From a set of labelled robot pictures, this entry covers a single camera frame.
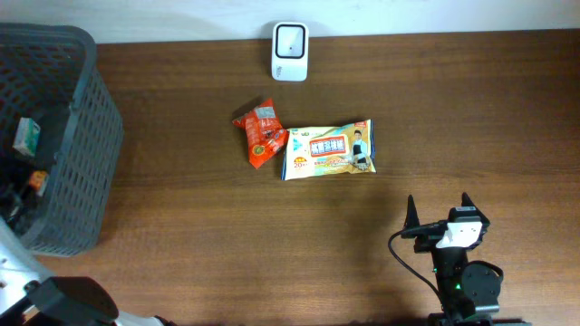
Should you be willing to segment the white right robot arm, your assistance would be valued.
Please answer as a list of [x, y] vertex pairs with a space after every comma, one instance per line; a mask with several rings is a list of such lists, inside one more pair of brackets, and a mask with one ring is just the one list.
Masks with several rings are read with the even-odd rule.
[[461, 195], [446, 219], [422, 224], [413, 197], [400, 237], [414, 241], [416, 254], [430, 254], [441, 312], [427, 318], [429, 325], [525, 325], [521, 319], [496, 320], [504, 272], [484, 261], [470, 261], [468, 252], [479, 246], [490, 222], [470, 197]]

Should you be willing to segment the red snack bag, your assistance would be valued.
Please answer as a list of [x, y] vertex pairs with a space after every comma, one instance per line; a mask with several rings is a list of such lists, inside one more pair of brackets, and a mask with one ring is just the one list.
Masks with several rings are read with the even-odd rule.
[[232, 120], [232, 124], [246, 132], [248, 160], [254, 168], [263, 166], [286, 145], [289, 138], [271, 98]]

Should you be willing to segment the yellow wet wipes pack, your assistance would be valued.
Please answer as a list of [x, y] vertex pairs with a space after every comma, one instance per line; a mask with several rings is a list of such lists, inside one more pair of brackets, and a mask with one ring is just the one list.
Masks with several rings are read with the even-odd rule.
[[289, 130], [281, 179], [375, 173], [372, 120]]

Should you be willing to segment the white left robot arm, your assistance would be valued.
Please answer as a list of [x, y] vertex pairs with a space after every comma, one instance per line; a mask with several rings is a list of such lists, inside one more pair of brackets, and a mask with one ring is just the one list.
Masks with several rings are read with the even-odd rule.
[[3, 325], [176, 326], [160, 316], [118, 309], [92, 278], [56, 276], [1, 223], [1, 323]]

